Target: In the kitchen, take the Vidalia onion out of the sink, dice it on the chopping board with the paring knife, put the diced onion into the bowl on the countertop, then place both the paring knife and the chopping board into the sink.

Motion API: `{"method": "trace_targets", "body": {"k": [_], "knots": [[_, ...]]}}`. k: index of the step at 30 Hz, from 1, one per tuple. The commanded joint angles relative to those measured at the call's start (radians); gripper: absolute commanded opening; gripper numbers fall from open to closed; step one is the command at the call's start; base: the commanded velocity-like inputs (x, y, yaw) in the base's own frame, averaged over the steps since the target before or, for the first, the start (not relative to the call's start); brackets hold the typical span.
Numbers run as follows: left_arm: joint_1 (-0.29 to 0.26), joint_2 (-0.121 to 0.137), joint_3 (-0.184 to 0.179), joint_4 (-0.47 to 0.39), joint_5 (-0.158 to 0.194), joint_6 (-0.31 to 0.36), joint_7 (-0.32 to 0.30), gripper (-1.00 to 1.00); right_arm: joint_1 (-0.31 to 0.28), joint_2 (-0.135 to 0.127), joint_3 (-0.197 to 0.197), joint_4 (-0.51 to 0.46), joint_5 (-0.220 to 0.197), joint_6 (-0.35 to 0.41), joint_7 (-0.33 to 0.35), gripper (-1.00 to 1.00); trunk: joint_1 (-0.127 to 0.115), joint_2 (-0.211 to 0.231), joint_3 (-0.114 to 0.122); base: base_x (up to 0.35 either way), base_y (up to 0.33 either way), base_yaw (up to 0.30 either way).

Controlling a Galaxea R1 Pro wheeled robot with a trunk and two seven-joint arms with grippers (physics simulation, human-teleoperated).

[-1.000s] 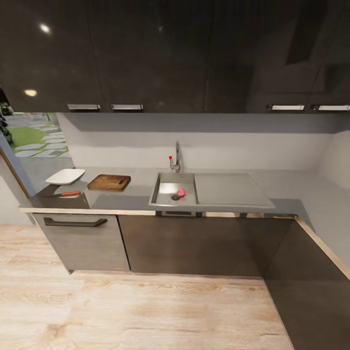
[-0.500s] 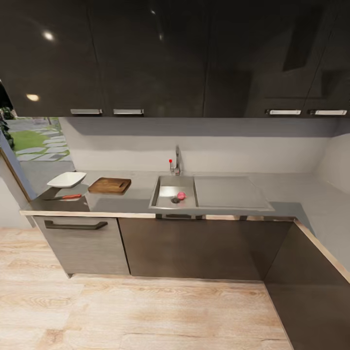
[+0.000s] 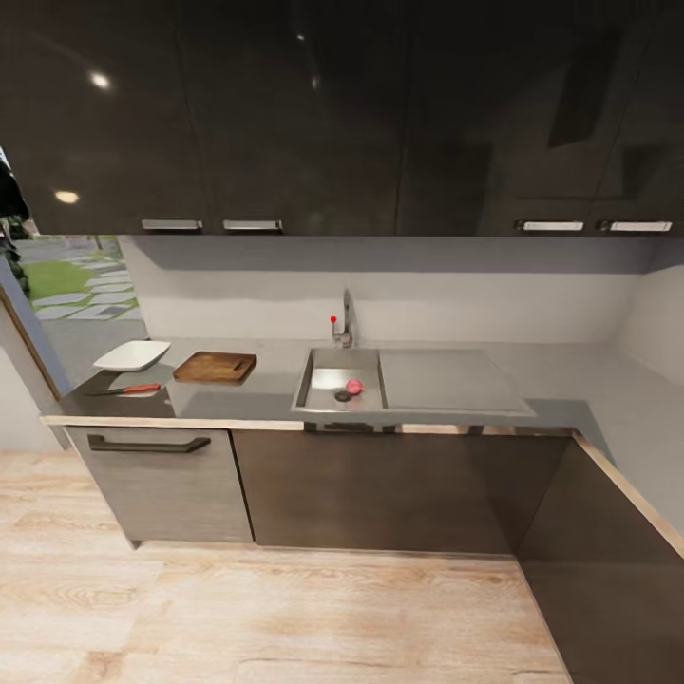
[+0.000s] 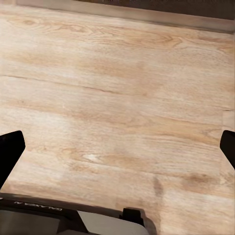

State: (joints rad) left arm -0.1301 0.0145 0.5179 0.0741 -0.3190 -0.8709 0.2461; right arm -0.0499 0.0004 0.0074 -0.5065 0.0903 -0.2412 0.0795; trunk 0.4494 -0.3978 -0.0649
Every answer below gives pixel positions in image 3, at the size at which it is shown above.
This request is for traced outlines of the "bowl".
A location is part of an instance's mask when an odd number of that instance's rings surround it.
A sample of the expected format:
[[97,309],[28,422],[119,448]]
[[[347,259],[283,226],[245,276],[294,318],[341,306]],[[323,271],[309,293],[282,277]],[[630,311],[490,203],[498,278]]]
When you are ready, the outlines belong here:
[[100,358],[94,366],[115,372],[145,372],[165,356],[171,344],[130,341]]

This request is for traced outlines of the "cutting board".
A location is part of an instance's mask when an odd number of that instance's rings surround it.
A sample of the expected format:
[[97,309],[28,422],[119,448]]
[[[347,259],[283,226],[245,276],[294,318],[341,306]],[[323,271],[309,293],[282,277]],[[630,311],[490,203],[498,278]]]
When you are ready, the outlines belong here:
[[198,351],[173,371],[174,378],[240,382],[257,361],[242,353]]

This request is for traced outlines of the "vidalia onion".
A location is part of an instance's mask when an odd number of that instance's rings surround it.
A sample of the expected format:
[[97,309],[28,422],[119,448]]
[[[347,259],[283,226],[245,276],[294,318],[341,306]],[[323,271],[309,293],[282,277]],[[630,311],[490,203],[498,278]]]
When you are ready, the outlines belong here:
[[349,394],[356,395],[362,390],[364,390],[364,386],[360,383],[360,381],[356,381],[356,379],[352,379],[347,384],[347,391]]

